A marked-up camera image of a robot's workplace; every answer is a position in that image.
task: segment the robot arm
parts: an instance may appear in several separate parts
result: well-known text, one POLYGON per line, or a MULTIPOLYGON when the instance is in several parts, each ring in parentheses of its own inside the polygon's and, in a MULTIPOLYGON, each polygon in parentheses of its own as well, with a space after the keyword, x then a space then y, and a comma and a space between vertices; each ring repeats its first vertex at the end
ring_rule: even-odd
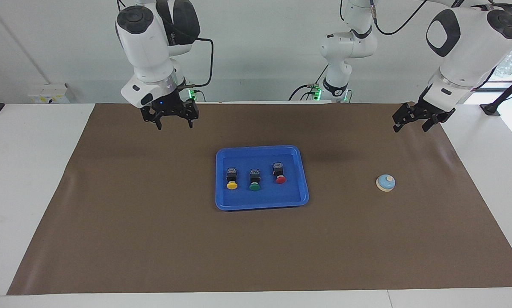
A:
POLYGON ((188 52, 201 29, 189 0, 170 2, 174 14, 167 0, 138 0, 142 6, 123 9, 115 22, 121 46, 134 66, 134 76, 121 94, 159 130, 163 116, 187 119, 190 127, 199 117, 195 101, 180 99, 179 86, 185 86, 185 78, 170 56, 188 52))
POLYGON ((466 100, 512 50, 512 10, 491 5, 443 10, 432 20, 426 39, 444 61, 418 103, 404 104, 393 115, 396 132, 418 119, 427 119, 424 131, 449 119, 455 105, 466 100))
POLYGON ((352 72, 347 59, 365 58, 377 49, 369 0, 346 0, 342 11, 351 31, 330 34, 321 43, 320 54, 328 61, 328 72, 319 85, 324 100, 345 98, 352 72))
POLYGON ((440 3, 450 8, 454 6, 460 6, 461 4, 463 4, 463 6, 477 6, 482 4, 482 0, 429 0, 429 2, 440 3))

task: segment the brown mat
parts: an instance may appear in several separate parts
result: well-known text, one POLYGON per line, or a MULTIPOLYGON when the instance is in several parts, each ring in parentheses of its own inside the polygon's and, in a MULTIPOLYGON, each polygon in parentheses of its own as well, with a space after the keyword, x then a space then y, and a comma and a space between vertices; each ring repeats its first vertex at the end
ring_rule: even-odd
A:
POLYGON ((512 286, 512 249, 446 134, 395 134, 397 108, 205 105, 193 130, 158 131, 97 105, 8 294, 512 286), (220 212, 216 152, 283 144, 308 205, 220 212))

